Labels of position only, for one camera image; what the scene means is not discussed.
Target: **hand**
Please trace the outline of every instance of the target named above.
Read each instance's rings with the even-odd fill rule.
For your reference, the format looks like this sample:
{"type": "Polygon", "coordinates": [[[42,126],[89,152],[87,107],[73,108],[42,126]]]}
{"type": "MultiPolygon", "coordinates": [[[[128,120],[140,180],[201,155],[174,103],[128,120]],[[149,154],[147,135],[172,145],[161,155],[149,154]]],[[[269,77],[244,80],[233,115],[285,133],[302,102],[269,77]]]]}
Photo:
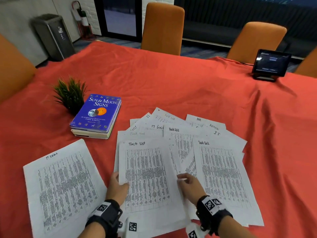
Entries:
{"type": "Polygon", "coordinates": [[[178,180],[178,185],[183,192],[185,198],[187,198],[191,203],[195,206],[197,205],[198,200],[206,195],[204,188],[201,186],[200,182],[197,178],[190,174],[179,174],[177,175],[179,179],[186,180],[178,180]]]}
{"type": "Polygon", "coordinates": [[[109,187],[106,194],[106,200],[115,200],[119,205],[122,205],[129,189],[129,183],[119,185],[118,182],[119,172],[111,174],[109,187]]]}

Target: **trash can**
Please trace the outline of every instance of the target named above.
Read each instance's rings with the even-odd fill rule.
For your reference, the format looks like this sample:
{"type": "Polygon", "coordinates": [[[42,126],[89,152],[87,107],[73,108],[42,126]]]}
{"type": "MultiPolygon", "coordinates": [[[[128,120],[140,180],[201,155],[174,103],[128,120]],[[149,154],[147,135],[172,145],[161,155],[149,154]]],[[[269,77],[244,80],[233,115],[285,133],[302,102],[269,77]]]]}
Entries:
{"type": "Polygon", "coordinates": [[[62,61],[75,54],[62,16],[43,14],[31,21],[52,59],[62,61]]]}

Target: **chair backrest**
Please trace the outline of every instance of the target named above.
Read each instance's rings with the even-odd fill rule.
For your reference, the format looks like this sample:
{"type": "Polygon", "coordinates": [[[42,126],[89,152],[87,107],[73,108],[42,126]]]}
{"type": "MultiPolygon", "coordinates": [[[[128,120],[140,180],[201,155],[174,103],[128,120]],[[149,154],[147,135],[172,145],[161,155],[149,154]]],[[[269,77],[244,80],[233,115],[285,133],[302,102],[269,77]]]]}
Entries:
{"type": "Polygon", "coordinates": [[[254,63],[259,49],[275,51],[286,32],[285,27],[276,24],[248,22],[233,43],[227,58],[243,63],[254,63]]]}
{"type": "Polygon", "coordinates": [[[317,47],[299,64],[294,73],[317,78],[317,47]]]}
{"type": "Polygon", "coordinates": [[[180,55],[184,28],[183,8],[150,2],[146,6],[141,49],[180,55]]]}
{"type": "Polygon", "coordinates": [[[24,88],[36,68],[0,34],[0,103],[24,88]]]}

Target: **red fire extinguisher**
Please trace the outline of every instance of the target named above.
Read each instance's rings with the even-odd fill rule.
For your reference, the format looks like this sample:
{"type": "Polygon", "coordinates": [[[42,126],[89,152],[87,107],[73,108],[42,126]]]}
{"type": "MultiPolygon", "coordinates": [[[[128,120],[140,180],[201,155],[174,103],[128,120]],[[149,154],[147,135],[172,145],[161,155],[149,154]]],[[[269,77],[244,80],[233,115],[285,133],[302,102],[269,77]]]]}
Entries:
{"type": "Polygon", "coordinates": [[[81,39],[93,41],[96,39],[96,36],[93,35],[93,32],[91,30],[91,25],[88,23],[87,15],[84,10],[81,9],[81,5],[79,1],[73,1],[72,2],[72,12],[73,16],[77,22],[77,26],[81,35],[81,39]]]}

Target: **sun illustration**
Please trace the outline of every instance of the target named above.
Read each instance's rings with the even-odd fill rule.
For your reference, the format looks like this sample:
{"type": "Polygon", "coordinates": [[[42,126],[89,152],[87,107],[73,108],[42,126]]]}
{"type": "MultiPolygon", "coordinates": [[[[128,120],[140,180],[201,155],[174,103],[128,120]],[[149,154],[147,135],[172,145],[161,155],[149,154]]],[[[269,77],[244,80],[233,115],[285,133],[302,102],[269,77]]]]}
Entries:
{"type": "Polygon", "coordinates": [[[107,112],[105,108],[98,108],[97,110],[98,110],[98,115],[104,115],[107,112]]]}

